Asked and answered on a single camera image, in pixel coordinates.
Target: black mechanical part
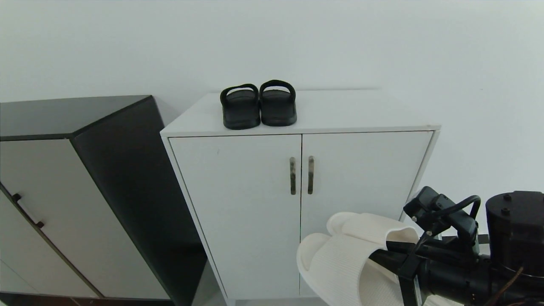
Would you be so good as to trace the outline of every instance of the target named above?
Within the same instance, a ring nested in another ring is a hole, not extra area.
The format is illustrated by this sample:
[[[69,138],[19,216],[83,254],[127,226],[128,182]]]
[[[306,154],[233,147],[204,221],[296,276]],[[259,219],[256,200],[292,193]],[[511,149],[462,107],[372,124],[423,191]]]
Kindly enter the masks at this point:
[[[523,274],[544,277],[544,194],[499,194],[485,207],[491,261],[509,271],[523,266]]]
[[[470,203],[469,215],[462,208]],[[450,241],[424,234],[417,244],[387,242],[387,250],[370,256],[399,276],[406,306],[421,306],[430,295],[474,306],[544,302],[544,195],[516,191],[487,201],[491,257],[477,252],[479,205],[477,196],[453,204],[430,187],[406,204],[404,211],[426,232],[458,230]]]

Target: black slide sandal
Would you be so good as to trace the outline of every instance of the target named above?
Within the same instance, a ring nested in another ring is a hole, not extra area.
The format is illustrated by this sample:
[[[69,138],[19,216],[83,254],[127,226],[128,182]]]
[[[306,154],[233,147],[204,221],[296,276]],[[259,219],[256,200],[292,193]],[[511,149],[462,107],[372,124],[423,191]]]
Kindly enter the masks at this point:
[[[242,89],[228,93],[233,89]],[[230,130],[244,130],[261,124],[259,115],[259,92],[253,84],[226,88],[219,96],[223,106],[223,125]]]
[[[268,87],[281,86],[289,92]],[[261,85],[261,121],[269,126],[288,126],[296,122],[295,89],[291,84],[272,79]]]

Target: cabinet door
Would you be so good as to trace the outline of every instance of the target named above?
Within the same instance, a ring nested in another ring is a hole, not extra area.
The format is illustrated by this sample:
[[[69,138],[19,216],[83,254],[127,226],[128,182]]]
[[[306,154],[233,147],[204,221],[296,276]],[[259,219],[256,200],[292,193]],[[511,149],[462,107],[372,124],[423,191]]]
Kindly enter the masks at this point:
[[[337,212],[398,219],[432,132],[305,134],[302,137],[301,238],[329,234]],[[313,192],[308,193],[313,157]],[[301,278],[300,294],[314,293]]]
[[[67,139],[2,142],[0,180],[106,297],[168,299]]]
[[[228,298],[297,297],[301,135],[170,143]]]
[[[28,224],[2,192],[0,249],[2,291],[97,297]]]

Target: black cabinet side panel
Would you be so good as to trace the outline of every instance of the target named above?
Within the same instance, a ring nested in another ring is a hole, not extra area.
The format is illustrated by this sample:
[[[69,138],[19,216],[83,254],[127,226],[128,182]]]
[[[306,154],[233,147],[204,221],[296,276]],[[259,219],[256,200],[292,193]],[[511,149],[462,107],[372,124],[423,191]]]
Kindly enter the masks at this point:
[[[152,97],[72,143],[151,270],[177,305],[190,305],[206,255],[159,132]]]

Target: metal handle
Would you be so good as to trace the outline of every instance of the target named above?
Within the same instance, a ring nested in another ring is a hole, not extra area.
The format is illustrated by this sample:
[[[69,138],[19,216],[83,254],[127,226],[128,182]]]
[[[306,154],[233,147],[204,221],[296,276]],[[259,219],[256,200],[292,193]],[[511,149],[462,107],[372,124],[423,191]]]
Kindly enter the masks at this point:
[[[313,168],[314,168],[314,159],[313,156],[308,158],[308,194],[313,193]]]
[[[291,194],[296,194],[296,170],[295,170],[295,158],[289,159],[289,176],[291,178]]]
[[[15,208],[19,211],[19,213],[23,215],[23,217],[29,223],[32,223],[34,226],[38,227],[39,229],[43,228],[45,224],[42,221],[34,222],[32,218],[27,214],[27,212],[24,211],[24,209],[21,207],[21,205],[18,202],[21,198],[22,198],[21,195],[18,193],[15,193],[14,195],[11,196],[11,199],[13,201],[13,204],[15,205]]]

